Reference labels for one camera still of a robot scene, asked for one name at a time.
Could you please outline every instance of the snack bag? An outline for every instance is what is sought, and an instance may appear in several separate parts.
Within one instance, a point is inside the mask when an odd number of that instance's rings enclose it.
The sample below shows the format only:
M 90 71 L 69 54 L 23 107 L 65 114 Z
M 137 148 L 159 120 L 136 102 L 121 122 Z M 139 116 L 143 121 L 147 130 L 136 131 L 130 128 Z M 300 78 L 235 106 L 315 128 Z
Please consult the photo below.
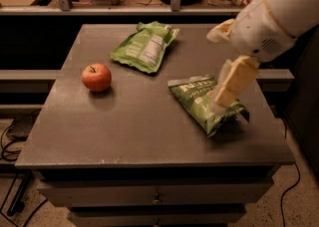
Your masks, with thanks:
M 209 106 L 213 89 L 217 85 L 214 76 L 206 75 L 171 80 L 167 84 L 179 103 L 205 130 L 207 136 L 214 135 L 223 123 L 237 114 L 241 114 L 249 121 L 249 111 L 239 100 L 234 101 L 222 113 L 211 111 Z
M 165 49 L 175 39 L 179 29 L 157 21 L 139 23 L 137 32 L 127 37 L 109 57 L 146 73 L 158 71 Z

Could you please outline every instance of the table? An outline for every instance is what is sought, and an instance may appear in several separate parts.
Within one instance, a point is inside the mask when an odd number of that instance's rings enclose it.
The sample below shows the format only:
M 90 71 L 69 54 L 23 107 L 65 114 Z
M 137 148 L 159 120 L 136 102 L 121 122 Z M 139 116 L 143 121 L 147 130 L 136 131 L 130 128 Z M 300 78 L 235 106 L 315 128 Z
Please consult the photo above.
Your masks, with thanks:
M 134 24 L 83 25 L 34 124 L 16 167 L 42 180 L 39 191 L 67 207 L 77 226 L 224 226 L 272 185 L 294 156 L 257 83 L 239 99 L 249 124 L 225 124 L 207 138 L 167 81 L 214 74 L 235 59 L 205 35 L 214 25 L 174 24 L 179 34 L 159 71 L 147 75 L 108 57 Z M 112 87 L 81 83 L 92 63 L 109 66 Z

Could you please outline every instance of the apple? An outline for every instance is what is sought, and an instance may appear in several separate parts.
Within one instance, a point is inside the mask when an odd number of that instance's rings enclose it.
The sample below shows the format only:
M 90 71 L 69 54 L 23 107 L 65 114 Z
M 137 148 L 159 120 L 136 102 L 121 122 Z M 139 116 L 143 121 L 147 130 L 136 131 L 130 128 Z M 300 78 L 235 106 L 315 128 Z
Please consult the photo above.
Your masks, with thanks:
M 87 66 L 82 72 L 82 83 L 91 92 L 103 92 L 110 85 L 112 81 L 112 74 L 110 69 L 100 63 L 95 63 Z

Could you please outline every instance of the drawer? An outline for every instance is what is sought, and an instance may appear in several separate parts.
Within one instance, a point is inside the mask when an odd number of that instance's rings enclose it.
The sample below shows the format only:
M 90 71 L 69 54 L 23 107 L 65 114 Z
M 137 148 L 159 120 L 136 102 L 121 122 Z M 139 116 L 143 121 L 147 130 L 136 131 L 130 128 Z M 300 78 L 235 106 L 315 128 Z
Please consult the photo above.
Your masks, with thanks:
M 273 184 L 263 180 L 75 181 L 41 183 L 38 190 L 59 207 L 231 204 L 256 202 Z
M 184 226 L 227 224 L 245 213 L 242 205 L 83 208 L 68 219 L 77 227 Z

